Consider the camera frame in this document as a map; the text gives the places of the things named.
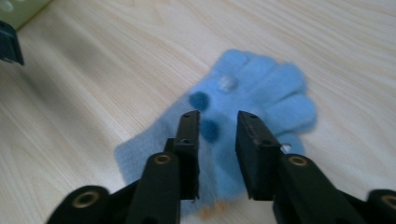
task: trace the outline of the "blue pom-pom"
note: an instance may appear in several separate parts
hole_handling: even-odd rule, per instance
[[[192,107],[194,107],[195,109],[201,112],[207,110],[207,108],[209,107],[209,101],[210,101],[209,96],[201,91],[198,91],[190,95],[190,99],[189,99],[190,105],[192,105]]]
[[[200,123],[200,133],[209,143],[214,143],[219,139],[219,125],[211,119],[203,119]]]

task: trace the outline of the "light blue glove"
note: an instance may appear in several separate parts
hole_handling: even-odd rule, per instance
[[[125,182],[139,179],[147,158],[163,151],[166,139],[176,136],[179,117],[198,109],[200,199],[182,202],[182,215],[216,199],[237,197],[245,190],[235,155],[237,112],[259,116],[279,143],[291,144],[292,153],[304,154],[295,133],[309,131],[316,123],[315,106],[305,91],[304,76],[291,63],[277,64],[272,58],[234,49],[224,52],[207,77],[147,130],[116,148]]]
[[[192,88],[190,103],[201,111],[201,135],[212,147],[220,199],[232,199],[245,188],[234,153],[238,111],[257,115],[277,136],[309,130],[316,110],[305,91],[295,65],[239,50],[225,52],[207,78]],[[298,138],[284,137],[296,141],[289,143],[303,152],[297,148],[302,146]]]

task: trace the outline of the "wood grain surface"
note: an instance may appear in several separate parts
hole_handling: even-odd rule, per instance
[[[55,0],[18,34],[26,65],[0,62],[0,223],[43,223],[84,185],[122,188],[114,148],[226,49],[304,71],[307,156],[337,188],[396,189],[396,1]],[[182,222],[276,223],[246,197]]]

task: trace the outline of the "bolt hole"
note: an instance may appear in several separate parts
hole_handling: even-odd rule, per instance
[[[96,203],[100,198],[97,191],[90,190],[78,195],[75,200],[73,200],[73,206],[76,208],[86,208],[94,203]]]
[[[394,195],[384,195],[381,197],[383,203],[396,210],[396,196]]]
[[[154,160],[155,160],[155,163],[164,165],[164,164],[168,163],[170,160],[172,160],[172,158],[168,155],[160,155],[160,156],[157,156]]]
[[[308,161],[302,157],[293,156],[289,158],[289,162],[293,163],[294,165],[298,166],[306,166]]]

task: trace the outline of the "light wood surface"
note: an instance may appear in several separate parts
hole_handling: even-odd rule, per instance
[[[18,34],[26,65],[0,62],[0,223],[43,223],[84,185],[122,188],[114,148],[226,49],[305,72],[318,126],[302,138],[337,188],[396,189],[396,1],[55,0]],[[183,223],[272,214],[244,197]]]

